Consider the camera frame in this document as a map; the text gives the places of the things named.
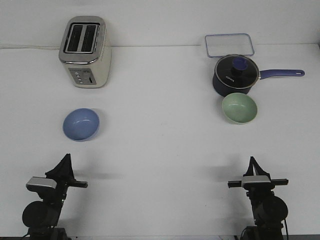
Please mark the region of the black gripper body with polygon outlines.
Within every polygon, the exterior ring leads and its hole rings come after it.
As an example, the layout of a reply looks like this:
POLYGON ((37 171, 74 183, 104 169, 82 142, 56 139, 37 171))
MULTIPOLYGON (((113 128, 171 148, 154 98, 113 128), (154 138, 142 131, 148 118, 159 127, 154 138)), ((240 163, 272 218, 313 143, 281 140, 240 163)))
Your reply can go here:
POLYGON ((52 199, 65 200, 67 197, 67 191, 69 187, 74 188, 87 188, 87 181, 76 180, 73 174, 59 175, 59 174, 49 174, 45 173, 47 179, 54 180, 56 182, 56 187, 52 193, 52 199))
POLYGON ((273 189, 276 186, 286 186, 288 185, 287 178, 277 178, 271 179, 271 183, 260 183, 260 184, 250 184, 249 186, 242 187, 241 180, 231 180, 227 182, 229 188, 244 188, 247 190, 247 196, 274 196, 275 193, 273 189))

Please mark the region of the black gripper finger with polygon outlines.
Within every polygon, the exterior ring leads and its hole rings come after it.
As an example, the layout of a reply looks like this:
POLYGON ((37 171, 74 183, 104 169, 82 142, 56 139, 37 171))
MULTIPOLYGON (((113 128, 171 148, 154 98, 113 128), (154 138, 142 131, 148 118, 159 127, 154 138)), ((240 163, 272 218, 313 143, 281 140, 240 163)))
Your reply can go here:
POLYGON ((52 170, 47 172, 47 178, 53 180, 75 179, 70 153, 67 153, 52 170))
POLYGON ((267 176, 269 177, 270 174, 266 171, 264 171, 261 166, 258 164, 258 162, 253 158, 253 169, 255 171, 256 176, 267 176))
POLYGON ((243 175, 244 177, 253 176, 254 175, 254 161, 255 158, 253 156, 250 157, 249 166, 246 173, 243 175))

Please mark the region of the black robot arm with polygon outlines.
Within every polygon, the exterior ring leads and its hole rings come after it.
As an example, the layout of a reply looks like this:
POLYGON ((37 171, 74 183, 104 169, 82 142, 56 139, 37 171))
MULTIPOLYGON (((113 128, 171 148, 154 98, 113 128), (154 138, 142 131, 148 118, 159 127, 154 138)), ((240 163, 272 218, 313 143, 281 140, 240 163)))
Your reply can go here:
POLYGON ((253 226, 246 226, 239 240, 282 240, 282 228, 287 229, 286 218, 289 210, 287 204, 275 196, 276 186, 286 186, 287 178, 272 179, 256 159, 251 156, 248 169, 241 180, 229 181, 229 188, 243 188, 250 200, 253 226))
POLYGON ((66 230, 57 227, 68 188, 88 187, 86 181, 75 179, 71 155, 67 153, 52 170, 45 173, 45 177, 31 177, 25 186, 40 198, 28 204, 22 213, 29 239, 69 240, 66 230))

